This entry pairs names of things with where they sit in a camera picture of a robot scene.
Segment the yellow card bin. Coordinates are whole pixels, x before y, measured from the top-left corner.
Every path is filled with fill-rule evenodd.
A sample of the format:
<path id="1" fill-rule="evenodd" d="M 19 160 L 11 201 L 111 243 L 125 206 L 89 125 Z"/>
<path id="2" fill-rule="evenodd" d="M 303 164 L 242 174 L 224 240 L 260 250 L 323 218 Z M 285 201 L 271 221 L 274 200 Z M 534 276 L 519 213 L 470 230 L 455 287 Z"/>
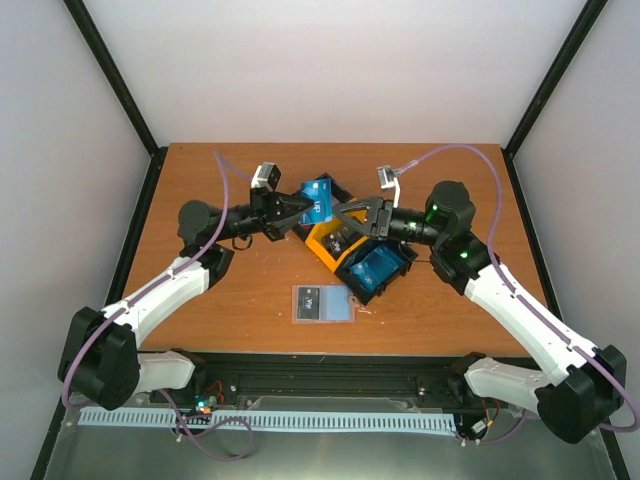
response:
<path id="1" fill-rule="evenodd" d="M 336 214 L 329 222 L 314 225 L 303 225 L 306 233 L 304 244 L 330 272 L 336 273 L 338 268 L 355 254 L 368 240 L 340 220 Z"/>

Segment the blue credit card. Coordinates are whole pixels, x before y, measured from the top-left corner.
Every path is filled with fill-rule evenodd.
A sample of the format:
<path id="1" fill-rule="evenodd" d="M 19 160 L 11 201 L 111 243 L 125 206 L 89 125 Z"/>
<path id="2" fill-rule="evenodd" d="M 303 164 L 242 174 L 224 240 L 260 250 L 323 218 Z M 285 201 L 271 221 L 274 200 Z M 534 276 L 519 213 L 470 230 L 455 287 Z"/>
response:
<path id="1" fill-rule="evenodd" d="M 301 225 L 317 225 L 333 220 L 331 180 L 318 178 L 301 184 L 300 195 L 312 201 L 312 208 L 303 214 Z"/>

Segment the black credit card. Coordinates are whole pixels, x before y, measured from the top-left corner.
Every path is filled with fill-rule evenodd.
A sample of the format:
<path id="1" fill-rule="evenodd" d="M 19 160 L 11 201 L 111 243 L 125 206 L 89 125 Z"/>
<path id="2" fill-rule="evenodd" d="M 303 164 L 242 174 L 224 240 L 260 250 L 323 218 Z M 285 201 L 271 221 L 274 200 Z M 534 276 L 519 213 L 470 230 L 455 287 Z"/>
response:
<path id="1" fill-rule="evenodd" d="M 320 319 L 320 292 L 317 286 L 294 288 L 294 318 L 297 321 Z"/>

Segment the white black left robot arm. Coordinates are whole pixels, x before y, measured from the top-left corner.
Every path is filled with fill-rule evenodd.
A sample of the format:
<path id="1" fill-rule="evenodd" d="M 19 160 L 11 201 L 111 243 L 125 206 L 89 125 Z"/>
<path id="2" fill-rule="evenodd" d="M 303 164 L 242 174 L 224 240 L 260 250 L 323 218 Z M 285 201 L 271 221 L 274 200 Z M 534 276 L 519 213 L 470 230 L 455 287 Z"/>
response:
<path id="1" fill-rule="evenodd" d="M 74 314 L 58 368 L 66 408 L 74 406 L 73 392 L 107 411 L 136 394 L 161 389 L 174 390 L 190 403 L 206 395 L 208 378 L 197 370 L 193 355 L 142 353 L 139 348 L 163 321 L 226 275 L 234 252 L 222 241 L 250 241 L 256 234 L 281 240 L 313 207 L 307 198 L 267 187 L 251 189 L 249 199 L 222 207 L 199 200 L 185 203 L 178 215 L 184 247 L 172 263 L 120 301 Z"/>

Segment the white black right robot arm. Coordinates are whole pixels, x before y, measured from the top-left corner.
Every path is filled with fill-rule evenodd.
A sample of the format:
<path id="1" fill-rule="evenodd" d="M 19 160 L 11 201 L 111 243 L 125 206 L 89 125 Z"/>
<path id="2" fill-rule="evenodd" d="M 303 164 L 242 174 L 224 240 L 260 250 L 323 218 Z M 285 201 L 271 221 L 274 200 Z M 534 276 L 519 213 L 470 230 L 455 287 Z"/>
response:
<path id="1" fill-rule="evenodd" d="M 597 347 L 527 292 L 472 232 L 476 209 L 461 182 L 433 187 L 424 211 L 381 197 L 334 205 L 344 225 L 365 237 L 426 245 L 436 275 L 491 315 L 535 361 L 534 370 L 467 355 L 458 387 L 536 414 L 559 439 L 576 444 L 626 400 L 627 362 Z"/>

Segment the black card stack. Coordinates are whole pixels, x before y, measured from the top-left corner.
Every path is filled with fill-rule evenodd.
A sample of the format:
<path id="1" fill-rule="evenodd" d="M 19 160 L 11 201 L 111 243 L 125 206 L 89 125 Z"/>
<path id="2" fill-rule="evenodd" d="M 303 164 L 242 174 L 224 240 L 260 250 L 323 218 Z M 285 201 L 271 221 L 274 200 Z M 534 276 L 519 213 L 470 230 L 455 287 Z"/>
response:
<path id="1" fill-rule="evenodd" d="M 337 230 L 323 236 L 321 243 L 334 259 L 338 259 L 361 237 L 359 233 L 341 225 Z"/>

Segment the blue card stack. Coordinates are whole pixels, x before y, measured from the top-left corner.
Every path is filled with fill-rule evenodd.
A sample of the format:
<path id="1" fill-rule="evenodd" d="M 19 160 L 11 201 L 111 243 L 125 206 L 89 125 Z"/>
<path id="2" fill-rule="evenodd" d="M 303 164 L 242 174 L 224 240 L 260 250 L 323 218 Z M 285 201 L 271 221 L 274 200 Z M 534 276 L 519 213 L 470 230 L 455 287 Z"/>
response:
<path id="1" fill-rule="evenodd" d="M 403 265 L 404 259 L 389 245 L 379 244 L 361 261 L 352 265 L 350 273 L 364 290 L 374 292 Z"/>

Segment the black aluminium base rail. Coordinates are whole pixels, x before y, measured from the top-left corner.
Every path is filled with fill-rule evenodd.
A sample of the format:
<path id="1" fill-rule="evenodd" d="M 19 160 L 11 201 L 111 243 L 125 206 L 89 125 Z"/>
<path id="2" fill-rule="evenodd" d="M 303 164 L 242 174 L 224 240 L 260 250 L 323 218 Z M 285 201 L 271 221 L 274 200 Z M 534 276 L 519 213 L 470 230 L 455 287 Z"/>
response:
<path id="1" fill-rule="evenodd" d="M 497 394 L 480 398 L 462 385 L 464 357 L 197 352 L 195 378 L 168 389 L 181 407 L 223 394 L 227 408 L 244 409 L 262 397 L 389 399 L 422 409 L 475 413 L 510 403 Z"/>

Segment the black left frame post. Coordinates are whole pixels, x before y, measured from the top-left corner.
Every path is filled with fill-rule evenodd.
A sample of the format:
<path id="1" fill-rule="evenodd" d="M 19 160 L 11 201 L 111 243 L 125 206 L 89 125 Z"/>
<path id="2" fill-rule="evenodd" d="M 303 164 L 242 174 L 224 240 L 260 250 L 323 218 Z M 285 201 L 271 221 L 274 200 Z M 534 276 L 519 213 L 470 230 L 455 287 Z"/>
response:
<path id="1" fill-rule="evenodd" d="M 155 155 L 159 150 L 159 146 L 85 2 L 81 0 L 63 0 L 63 3 L 123 108 L 145 151 L 150 156 Z"/>

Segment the black frame post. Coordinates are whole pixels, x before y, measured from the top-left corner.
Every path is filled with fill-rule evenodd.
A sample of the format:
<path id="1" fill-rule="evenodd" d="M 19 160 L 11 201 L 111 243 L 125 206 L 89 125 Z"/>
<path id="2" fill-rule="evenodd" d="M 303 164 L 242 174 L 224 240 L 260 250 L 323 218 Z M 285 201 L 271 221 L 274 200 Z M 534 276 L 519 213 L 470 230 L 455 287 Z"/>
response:
<path id="1" fill-rule="evenodd" d="M 155 155 L 159 150 L 159 146 L 85 2 L 81 0 L 63 0 L 63 3 L 123 108 L 145 151 L 150 156 Z"/>
<path id="2" fill-rule="evenodd" d="M 607 0 L 588 0 L 584 3 L 506 146 L 503 148 L 503 153 L 509 160 L 513 160 L 523 146 L 544 107 L 607 4 Z"/>

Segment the black right frame post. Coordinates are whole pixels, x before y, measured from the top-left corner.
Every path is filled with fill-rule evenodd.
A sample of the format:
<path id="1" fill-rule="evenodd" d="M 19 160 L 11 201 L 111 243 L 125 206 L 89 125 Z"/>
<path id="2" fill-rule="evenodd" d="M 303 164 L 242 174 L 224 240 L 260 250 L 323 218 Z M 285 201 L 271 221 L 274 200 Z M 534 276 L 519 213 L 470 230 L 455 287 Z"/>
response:
<path id="1" fill-rule="evenodd" d="M 513 160 L 523 146 L 544 107 L 607 4 L 607 0 L 588 0 L 584 3 L 506 146 L 503 148 L 503 153 L 509 160 Z"/>

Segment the metal base plate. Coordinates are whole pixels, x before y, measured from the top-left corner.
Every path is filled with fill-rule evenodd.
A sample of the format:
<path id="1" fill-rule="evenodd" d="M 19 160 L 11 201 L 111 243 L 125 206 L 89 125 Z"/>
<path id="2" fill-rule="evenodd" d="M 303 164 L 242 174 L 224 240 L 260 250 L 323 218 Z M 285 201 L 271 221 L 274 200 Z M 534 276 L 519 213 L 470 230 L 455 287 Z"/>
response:
<path id="1" fill-rule="evenodd" d="M 404 433 L 214 432 L 61 426 L 46 479 L 613 479 L 599 433 L 567 445 L 535 419 L 496 445 Z"/>

